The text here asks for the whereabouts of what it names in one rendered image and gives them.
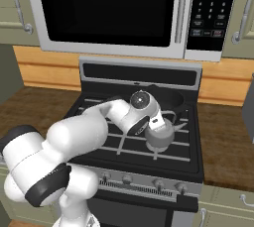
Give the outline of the grey appliance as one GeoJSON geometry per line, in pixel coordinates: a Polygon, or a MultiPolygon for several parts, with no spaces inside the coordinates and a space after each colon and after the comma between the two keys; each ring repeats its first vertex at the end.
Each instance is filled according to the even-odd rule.
{"type": "Polygon", "coordinates": [[[242,119],[250,140],[254,144],[254,72],[242,106],[242,119]]]}

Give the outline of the black and silver stove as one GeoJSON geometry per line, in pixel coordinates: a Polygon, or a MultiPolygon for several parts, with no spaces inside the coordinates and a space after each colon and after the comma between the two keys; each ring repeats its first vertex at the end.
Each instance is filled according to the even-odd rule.
{"type": "MultiPolygon", "coordinates": [[[[198,199],[203,183],[196,109],[201,74],[202,68],[198,63],[81,57],[81,93],[69,109],[69,116],[79,115],[109,97],[120,96],[128,100],[134,92],[147,91],[149,85],[155,84],[172,88],[183,95],[187,109],[177,114],[175,125],[187,124],[161,153],[147,148],[144,134],[127,136],[110,124],[105,144],[94,152],[73,158],[73,162],[97,173],[98,190],[176,202],[177,195],[181,195],[176,184],[183,182],[188,187],[184,195],[198,199]],[[111,178],[103,183],[101,176],[105,171],[110,173],[111,178]],[[131,184],[122,182],[124,174],[132,175],[131,184]],[[161,191],[154,186],[156,178],[165,184],[161,191]]],[[[195,215],[193,212],[110,201],[95,195],[87,204],[101,227],[192,227],[195,215]]]]}

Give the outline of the black pan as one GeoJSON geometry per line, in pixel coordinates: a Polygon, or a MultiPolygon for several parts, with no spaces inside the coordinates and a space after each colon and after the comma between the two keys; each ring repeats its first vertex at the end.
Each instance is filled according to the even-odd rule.
{"type": "Polygon", "coordinates": [[[155,84],[149,85],[146,90],[154,96],[163,111],[174,111],[179,114],[187,109],[185,98],[177,90],[155,84]]]}

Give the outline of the grey kettle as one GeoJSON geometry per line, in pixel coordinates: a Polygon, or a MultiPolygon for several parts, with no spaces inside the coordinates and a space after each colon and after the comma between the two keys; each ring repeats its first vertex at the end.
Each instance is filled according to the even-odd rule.
{"type": "Polygon", "coordinates": [[[154,153],[164,152],[174,141],[175,134],[183,128],[187,122],[175,125],[177,114],[174,111],[161,111],[165,121],[165,127],[159,131],[152,131],[148,127],[145,129],[145,138],[147,148],[154,153]]]}

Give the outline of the pale green base cupboard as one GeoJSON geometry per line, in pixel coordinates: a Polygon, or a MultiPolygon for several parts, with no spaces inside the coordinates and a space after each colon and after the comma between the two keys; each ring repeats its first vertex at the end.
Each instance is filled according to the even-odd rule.
{"type": "Polygon", "coordinates": [[[4,181],[8,174],[5,165],[0,165],[0,201],[11,219],[52,227],[61,215],[57,202],[44,207],[33,207],[27,202],[14,202],[4,192],[4,181]]]}

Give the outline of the silver microwave oven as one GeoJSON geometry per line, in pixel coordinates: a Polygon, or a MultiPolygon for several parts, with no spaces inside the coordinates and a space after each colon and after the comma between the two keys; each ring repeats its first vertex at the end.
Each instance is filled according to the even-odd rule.
{"type": "Polygon", "coordinates": [[[30,0],[44,51],[218,61],[233,0],[30,0]]]}

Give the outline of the pale green drawer front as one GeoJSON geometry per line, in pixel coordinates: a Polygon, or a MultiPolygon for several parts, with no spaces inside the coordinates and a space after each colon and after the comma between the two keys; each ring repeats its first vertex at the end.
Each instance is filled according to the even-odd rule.
{"type": "Polygon", "coordinates": [[[254,192],[204,185],[199,207],[210,214],[248,220],[254,223],[254,192]]]}

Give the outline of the pale green wall cupboard door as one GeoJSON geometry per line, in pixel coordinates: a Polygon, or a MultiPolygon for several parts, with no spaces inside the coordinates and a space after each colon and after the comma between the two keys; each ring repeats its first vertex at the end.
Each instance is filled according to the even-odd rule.
{"type": "Polygon", "coordinates": [[[241,18],[247,0],[234,0],[227,28],[222,55],[224,57],[254,59],[254,0],[250,7],[243,37],[239,44],[233,45],[231,38],[240,28],[241,18]]]}
{"type": "Polygon", "coordinates": [[[19,0],[24,22],[31,24],[33,34],[26,33],[19,20],[14,0],[0,0],[0,44],[38,46],[39,38],[30,0],[19,0]]]}

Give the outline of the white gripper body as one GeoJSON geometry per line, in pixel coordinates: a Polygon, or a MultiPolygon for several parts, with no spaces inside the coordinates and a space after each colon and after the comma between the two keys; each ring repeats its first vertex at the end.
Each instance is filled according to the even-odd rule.
{"type": "Polygon", "coordinates": [[[150,119],[149,128],[152,131],[159,131],[160,129],[163,129],[164,127],[165,127],[165,121],[163,119],[161,111],[158,111],[158,113],[150,119]]]}

